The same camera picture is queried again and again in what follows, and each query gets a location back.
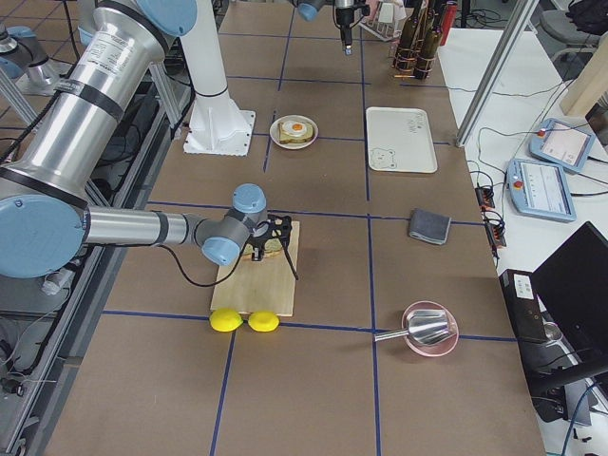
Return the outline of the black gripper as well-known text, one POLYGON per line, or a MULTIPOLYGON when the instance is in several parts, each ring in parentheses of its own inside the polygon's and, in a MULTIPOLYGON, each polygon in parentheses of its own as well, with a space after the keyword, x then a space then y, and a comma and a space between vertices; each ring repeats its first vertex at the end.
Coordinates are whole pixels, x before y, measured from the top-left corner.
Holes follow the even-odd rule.
POLYGON ((292 229, 292 218, 290 216, 269 215, 268 218, 263 221, 261 226, 257 229, 257 234, 249 237, 247 242, 253 242, 254 240, 258 239, 267 240, 271 238, 278 238, 283 246, 282 253, 285 255, 285 257, 288 257, 292 229))
POLYGON ((340 28, 340 38, 345 55, 352 55, 352 30, 355 15, 361 17, 370 14, 370 5, 364 0, 335 0, 333 2, 333 17, 340 28))

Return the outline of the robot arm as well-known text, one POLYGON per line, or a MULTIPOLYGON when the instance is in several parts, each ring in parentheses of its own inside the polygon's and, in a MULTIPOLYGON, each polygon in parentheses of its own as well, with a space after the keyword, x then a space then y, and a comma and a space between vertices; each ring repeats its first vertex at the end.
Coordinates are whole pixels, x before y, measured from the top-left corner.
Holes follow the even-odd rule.
POLYGON ((97 26, 23 157, 1 168, 1 273, 31 278, 69 263, 86 244, 197 245, 228 265, 246 245, 278 236, 262 189, 240 185, 214 221, 105 206, 86 200, 86 183, 145 72, 180 39, 196 100, 185 149, 245 155, 255 115, 231 99, 208 1, 103 1, 97 26))
POLYGON ((370 15, 371 7, 366 1, 360 0, 301 0, 292 1, 292 5, 305 21, 311 22, 326 5, 332 6, 332 20, 339 30, 344 53, 352 54, 352 29, 370 15))

